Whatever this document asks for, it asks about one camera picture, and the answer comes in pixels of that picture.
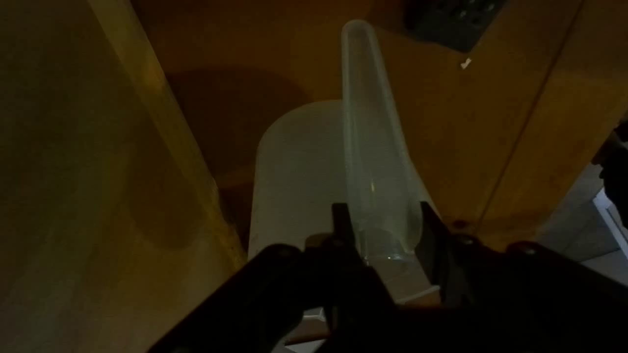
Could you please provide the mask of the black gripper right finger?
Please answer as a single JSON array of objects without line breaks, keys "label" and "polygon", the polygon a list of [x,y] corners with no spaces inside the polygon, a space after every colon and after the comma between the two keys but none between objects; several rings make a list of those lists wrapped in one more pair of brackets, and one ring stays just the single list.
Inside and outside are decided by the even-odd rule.
[{"label": "black gripper right finger", "polygon": [[415,247],[415,255],[422,265],[428,281],[442,287],[448,281],[452,265],[452,232],[428,202],[422,202],[421,210],[422,238]]}]

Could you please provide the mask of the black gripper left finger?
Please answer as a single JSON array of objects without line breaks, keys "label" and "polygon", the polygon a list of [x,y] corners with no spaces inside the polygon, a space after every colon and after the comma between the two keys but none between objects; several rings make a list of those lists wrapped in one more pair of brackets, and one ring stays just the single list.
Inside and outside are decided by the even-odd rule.
[{"label": "black gripper left finger", "polygon": [[366,261],[358,251],[354,224],[352,224],[350,208],[346,204],[332,206],[332,228],[334,228],[330,238],[332,255],[344,265],[364,267]]}]

